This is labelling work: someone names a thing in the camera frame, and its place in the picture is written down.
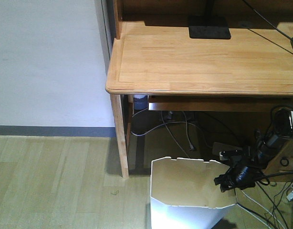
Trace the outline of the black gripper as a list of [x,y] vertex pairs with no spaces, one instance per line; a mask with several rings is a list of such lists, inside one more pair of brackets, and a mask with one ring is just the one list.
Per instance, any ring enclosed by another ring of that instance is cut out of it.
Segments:
[[254,178],[263,169],[263,161],[258,157],[234,156],[229,159],[230,168],[224,175],[214,178],[215,185],[220,185],[221,192],[234,188],[255,187]]

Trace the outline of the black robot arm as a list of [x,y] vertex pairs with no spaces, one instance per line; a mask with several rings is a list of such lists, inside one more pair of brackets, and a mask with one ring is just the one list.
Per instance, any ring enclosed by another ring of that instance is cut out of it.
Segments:
[[220,160],[228,161],[230,168],[225,174],[214,178],[215,185],[220,185],[221,192],[235,188],[243,190],[255,187],[256,182],[264,179],[293,174],[293,171],[271,175],[262,172],[291,139],[293,139],[293,108],[273,107],[270,125],[264,135],[256,138],[253,147],[245,146],[242,149],[220,151]]

